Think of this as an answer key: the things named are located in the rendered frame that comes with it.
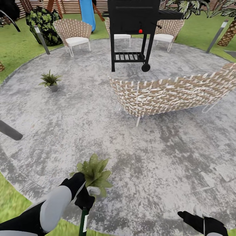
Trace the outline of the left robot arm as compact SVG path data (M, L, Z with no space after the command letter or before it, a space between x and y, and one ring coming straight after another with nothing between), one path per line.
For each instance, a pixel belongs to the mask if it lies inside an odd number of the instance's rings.
M64 211L72 200L80 209L88 211L100 195L98 187L85 186L82 173L76 172L70 179L66 178L60 186L34 202L20 216L0 224L0 236L45 236L54 230Z

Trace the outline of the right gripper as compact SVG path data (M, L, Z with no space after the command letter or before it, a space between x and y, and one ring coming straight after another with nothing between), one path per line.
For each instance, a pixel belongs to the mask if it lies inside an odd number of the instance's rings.
M199 230L199 228L198 228L198 226L197 226L197 220L199 219L199 218L201 218L201 217L198 217L198 216L195 216L195 215L193 215L193 214L191 214L191 213L188 213L187 211L179 211L178 213L177 213L180 217L182 217L183 218L183 221L185 222L185 223L187 223L188 225L190 225L190 226L192 226L195 230L197 230L198 232L200 232L200 233L202 233L200 230Z

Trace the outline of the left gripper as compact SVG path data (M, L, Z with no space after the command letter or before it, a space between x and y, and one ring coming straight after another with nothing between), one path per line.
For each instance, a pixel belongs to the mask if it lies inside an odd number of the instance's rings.
M95 196L89 195L87 191L86 194L82 198L76 197L76 201L74 203L77 206L79 206L80 209L83 209L84 207L86 207L87 210L90 211L95 200L96 200Z

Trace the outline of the insectifuge atomizer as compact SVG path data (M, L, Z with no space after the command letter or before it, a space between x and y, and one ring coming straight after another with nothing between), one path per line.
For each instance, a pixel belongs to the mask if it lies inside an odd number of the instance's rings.
M79 236L87 236L88 218L89 218L89 211L87 210L86 207L84 207L82 209Z

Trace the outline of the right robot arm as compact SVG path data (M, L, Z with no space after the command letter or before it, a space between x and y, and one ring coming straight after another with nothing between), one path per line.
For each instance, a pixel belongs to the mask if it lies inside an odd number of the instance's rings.
M183 218L185 223L204 234L204 236L228 236L227 228L224 227L224 224L212 218L209 212L197 206L195 206L193 211L193 214L187 211L179 211L177 214Z

